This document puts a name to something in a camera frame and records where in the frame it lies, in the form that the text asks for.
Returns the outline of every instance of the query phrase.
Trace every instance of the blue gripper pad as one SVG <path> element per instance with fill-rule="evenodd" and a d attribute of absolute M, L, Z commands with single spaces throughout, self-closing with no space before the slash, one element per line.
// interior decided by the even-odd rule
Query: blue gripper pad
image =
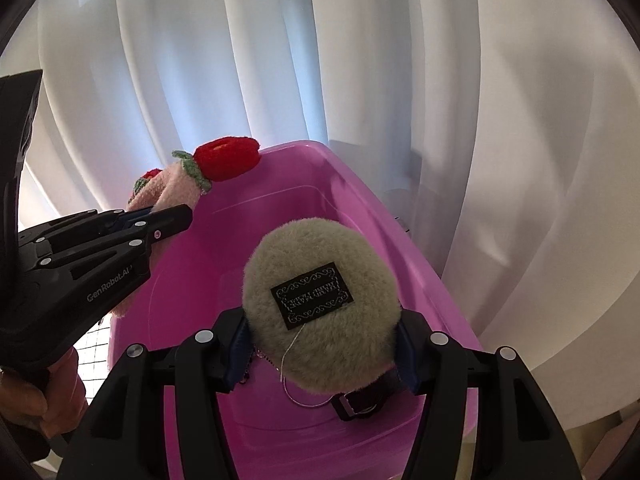
<path fill-rule="evenodd" d="M 400 380 L 414 394 L 418 392 L 417 357 L 414 345 L 401 319 L 396 326 L 396 367 Z"/>
<path fill-rule="evenodd" d="M 254 342 L 249 330 L 249 323 L 243 317 L 228 346 L 229 361 L 224 381 L 229 390 L 233 390 L 244 377 L 253 352 Z"/>

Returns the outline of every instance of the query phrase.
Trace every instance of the finger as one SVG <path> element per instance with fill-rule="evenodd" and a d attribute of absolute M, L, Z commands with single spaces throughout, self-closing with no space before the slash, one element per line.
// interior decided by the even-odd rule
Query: finger
<path fill-rule="evenodd" d="M 40 431 L 40 423 L 42 421 L 42 418 L 39 416 L 25 415 L 24 413 L 16 412 L 15 410 L 12 410 L 11 408 L 8 408 L 6 406 L 0 407 L 0 415 L 2 415 L 2 418 L 4 418 L 4 420 L 8 420 L 9 422 L 17 424 L 18 426 L 24 426 L 25 428 Z"/>
<path fill-rule="evenodd" d="M 54 420 L 66 410 L 76 386 L 81 382 L 78 377 L 78 352 L 72 348 L 68 354 L 61 359 L 61 364 L 58 362 L 49 369 L 52 372 L 46 391 L 49 409 L 42 416 L 46 422 Z"/>
<path fill-rule="evenodd" d="M 0 406 L 32 416 L 42 416 L 47 411 L 44 394 L 8 370 L 0 371 Z"/>
<path fill-rule="evenodd" d="M 66 410 L 52 421 L 43 421 L 40 427 L 48 438 L 60 433 L 68 433 L 78 427 L 88 406 L 84 397 L 84 388 L 78 387 Z"/>

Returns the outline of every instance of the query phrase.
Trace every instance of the white curtain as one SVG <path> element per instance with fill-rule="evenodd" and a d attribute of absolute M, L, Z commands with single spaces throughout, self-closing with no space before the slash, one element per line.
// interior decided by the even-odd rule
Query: white curtain
<path fill-rule="evenodd" d="M 174 149 L 314 139 L 570 428 L 640 397 L 640 53 L 605 0 L 39 0 L 25 226 L 123 206 Z"/>

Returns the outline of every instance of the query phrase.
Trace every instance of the white string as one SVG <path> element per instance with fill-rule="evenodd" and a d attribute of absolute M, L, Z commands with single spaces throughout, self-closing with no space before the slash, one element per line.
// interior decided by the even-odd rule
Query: white string
<path fill-rule="evenodd" d="M 296 399 L 291 397 L 291 394 L 287 390 L 287 380 L 284 377 L 284 358 L 286 357 L 287 353 L 289 353 L 289 350 L 291 350 L 293 343 L 296 342 L 296 340 L 298 339 L 298 336 L 304 330 L 305 326 L 306 326 L 306 323 L 302 327 L 300 327 L 300 330 L 298 330 L 298 333 L 293 338 L 293 341 L 289 345 L 289 348 L 287 348 L 284 354 L 282 354 L 282 361 L 280 361 L 280 382 L 282 383 L 282 387 L 284 388 L 284 392 L 287 394 L 287 397 L 289 397 L 289 400 L 293 402 L 295 405 L 300 406 L 300 408 L 322 408 L 323 406 L 326 406 L 329 402 L 331 402 L 331 399 L 333 397 L 329 397 L 325 402 L 321 402 L 320 404 L 302 404 L 301 402 L 298 402 Z"/>

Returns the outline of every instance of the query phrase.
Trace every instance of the green leaf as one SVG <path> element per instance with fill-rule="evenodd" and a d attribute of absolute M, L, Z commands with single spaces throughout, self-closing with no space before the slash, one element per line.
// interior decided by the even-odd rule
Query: green leaf
<path fill-rule="evenodd" d="M 171 156 L 181 158 L 182 160 L 193 160 L 193 155 L 191 155 L 191 153 L 184 152 L 183 150 L 174 150 L 171 152 Z"/>
<path fill-rule="evenodd" d="M 146 186 L 148 182 L 149 182 L 148 178 L 140 177 L 139 179 L 137 179 L 136 183 L 133 185 L 133 194 L 137 195 L 140 192 L 140 190 Z"/>
<path fill-rule="evenodd" d="M 196 181 L 203 193 L 211 190 L 211 183 L 202 176 L 202 172 L 193 158 L 185 158 L 182 160 L 184 172 Z"/>

